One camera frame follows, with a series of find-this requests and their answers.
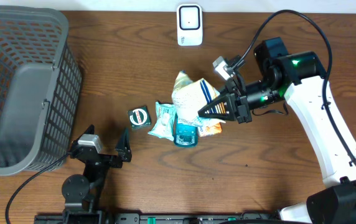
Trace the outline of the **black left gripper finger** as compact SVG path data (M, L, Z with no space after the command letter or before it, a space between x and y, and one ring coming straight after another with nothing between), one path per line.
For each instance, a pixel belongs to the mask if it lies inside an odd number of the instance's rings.
M132 151L129 145L129 130L126 128L118 143L116 144L115 150L118 153L118 156L121 158L123 162L131 162L132 160Z
M93 143L94 142L95 126L89 125L84 133L77 139L77 143Z

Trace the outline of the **orange small sachet packet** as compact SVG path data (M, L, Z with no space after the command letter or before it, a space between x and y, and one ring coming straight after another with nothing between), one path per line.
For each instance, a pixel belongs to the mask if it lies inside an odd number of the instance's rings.
M199 137L213 136L222 133L222 127L220 123L213 126L202 126L197 128Z

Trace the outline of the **green Zam-Buk ointment tin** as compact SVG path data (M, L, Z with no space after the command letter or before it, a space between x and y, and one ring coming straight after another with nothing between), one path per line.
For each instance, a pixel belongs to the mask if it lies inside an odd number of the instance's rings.
M133 130L145 128L151 125L151 117L146 106L128 111L130 126Z

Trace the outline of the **yellow red snack bag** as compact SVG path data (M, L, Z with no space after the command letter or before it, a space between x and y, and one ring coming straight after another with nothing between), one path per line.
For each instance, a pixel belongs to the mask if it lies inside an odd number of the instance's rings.
M184 71L180 71L175 80L171 97L180 122L202 127L224 123L221 119L201 118L198 114L200 109L219 95L220 92L204 78L194 82Z

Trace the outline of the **teal Listerine mouthwash bottle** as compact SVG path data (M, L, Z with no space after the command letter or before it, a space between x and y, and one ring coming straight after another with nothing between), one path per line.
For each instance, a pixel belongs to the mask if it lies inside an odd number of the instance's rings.
M197 127L184 124L176 116L173 142L179 147L195 147L198 143Z

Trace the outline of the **mint green wipes pack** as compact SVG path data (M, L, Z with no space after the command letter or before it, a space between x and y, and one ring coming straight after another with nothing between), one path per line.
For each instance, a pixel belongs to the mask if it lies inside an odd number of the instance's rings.
M148 134L161 139L174 140L173 127L176 118L176 108L172 104L160 104L156 102L157 120Z

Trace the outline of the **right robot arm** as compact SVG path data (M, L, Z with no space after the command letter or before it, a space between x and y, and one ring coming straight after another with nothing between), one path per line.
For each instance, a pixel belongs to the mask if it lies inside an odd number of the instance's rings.
M254 55L263 78L250 84L233 69L233 61L214 61L225 86L218 97L206 98L199 116L249 123L256 109L286 102L311 142L325 189L304 203L282 208L279 219L356 223L356 141L333 99L321 61L314 52L290 54L279 37L262 41Z

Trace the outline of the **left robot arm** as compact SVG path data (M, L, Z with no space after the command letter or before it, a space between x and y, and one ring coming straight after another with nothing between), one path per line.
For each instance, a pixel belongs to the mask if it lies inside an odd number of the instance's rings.
M62 185L65 211L69 213L94 213L110 169L120 169L132 160L129 131L125 129L115 146L116 155L102 154L101 139L95 134L94 125L74 142L69 151L72 159L84 163L82 174L68 177Z

